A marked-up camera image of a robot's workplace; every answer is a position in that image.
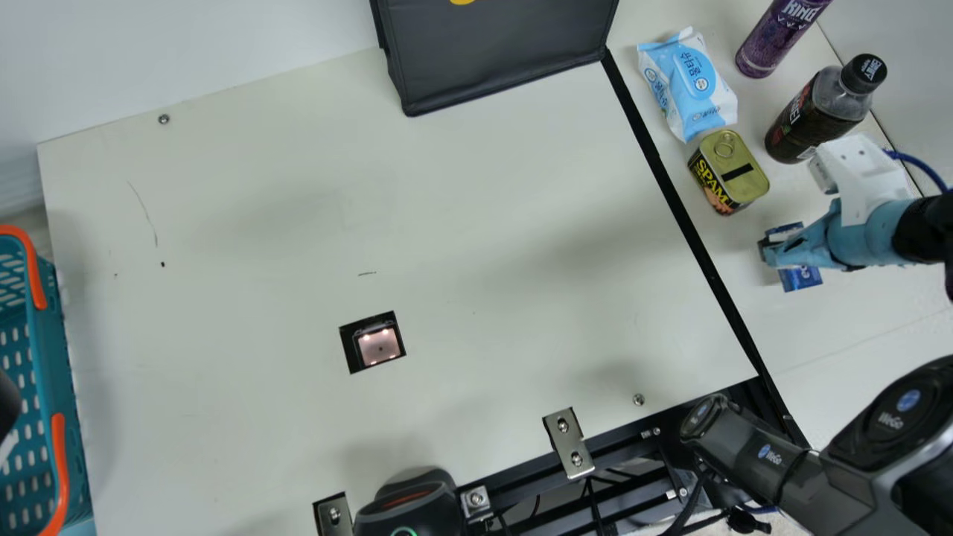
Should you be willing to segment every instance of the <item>screw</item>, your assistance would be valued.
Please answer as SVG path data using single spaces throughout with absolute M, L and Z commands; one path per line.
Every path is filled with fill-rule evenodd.
M 474 491 L 473 493 L 467 496 L 467 500 L 470 501 L 471 505 L 479 506 L 479 505 L 482 505 L 484 501 L 486 501 L 486 497 L 483 497 L 482 493 L 478 491 Z

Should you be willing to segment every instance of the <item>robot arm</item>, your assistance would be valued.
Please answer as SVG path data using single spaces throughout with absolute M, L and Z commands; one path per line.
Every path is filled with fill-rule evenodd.
M 862 134 L 822 144 L 810 170 L 826 194 L 840 197 L 806 229 L 759 242 L 769 266 L 857 270 L 945 262 L 953 299 L 953 194 L 915 198 L 901 165 Z
M 953 356 L 887 387 L 820 453 L 722 395 L 699 402 L 680 435 L 722 477 L 819 536 L 953 534 Z

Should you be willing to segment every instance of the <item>small blue box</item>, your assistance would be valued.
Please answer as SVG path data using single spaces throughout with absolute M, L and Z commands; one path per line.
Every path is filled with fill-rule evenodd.
M 787 225 L 782 225 L 781 227 L 775 227 L 774 229 L 768 229 L 764 232 L 766 237 L 775 236 L 777 239 L 778 235 L 788 235 L 792 236 L 799 229 L 803 229 L 804 224 L 800 221 L 797 223 L 789 223 Z M 824 281 L 821 279 L 821 270 L 817 266 L 797 266 L 795 268 L 781 268 L 778 270 L 778 276 L 781 278 L 781 285 L 784 287 L 784 292 L 793 292 L 800 290 L 802 288 L 809 288 L 821 285 Z

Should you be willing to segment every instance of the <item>blue plastic basket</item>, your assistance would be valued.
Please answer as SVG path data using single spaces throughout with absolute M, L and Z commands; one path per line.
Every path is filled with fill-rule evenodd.
M 18 443 L 0 466 L 0 535 L 52 536 L 92 515 L 53 265 L 0 225 L 0 365 L 20 389 Z

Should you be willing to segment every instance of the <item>white table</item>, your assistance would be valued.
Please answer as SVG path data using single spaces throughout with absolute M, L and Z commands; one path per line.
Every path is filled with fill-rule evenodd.
M 953 350 L 953 324 L 935 323 L 949 319 L 953 310 L 943 292 L 940 265 L 869 268 L 851 274 L 824 271 L 822 286 L 784 294 L 777 273 L 760 261 L 755 243 L 765 230 L 793 221 L 809 224 L 827 212 L 831 201 L 805 164 L 780 164 L 767 154 L 764 133 L 815 72 L 840 63 L 815 27 L 771 76 L 753 80 L 740 74 L 735 52 L 766 7 L 759 0 L 623 0 L 609 47 L 785 401 L 808 439 L 823 446 L 887 384 Z M 671 134 L 638 69 L 637 44 L 660 41 L 689 25 L 704 35 L 715 67 L 738 94 L 739 124 L 730 128 L 741 134 L 771 180 L 767 196 L 729 217 L 716 214 L 705 200 L 685 164 L 694 148 Z M 889 77 L 885 82 L 902 83 Z M 876 111 L 876 94 L 874 98 Z M 873 117 L 857 131 L 885 142 Z M 913 329 L 909 336 L 900 335 L 909 329 Z M 938 339 L 925 340 L 914 334 L 918 330 L 939 330 Z M 855 362 L 851 356 L 861 348 L 863 358 Z M 858 366 L 848 370 L 843 366 L 848 362 Z M 832 372 L 841 369 L 842 374 Z
M 411 119 L 371 50 L 162 112 L 39 149 L 101 536 L 313 534 L 755 376 L 599 65 Z M 391 310 L 408 356 L 349 374 Z

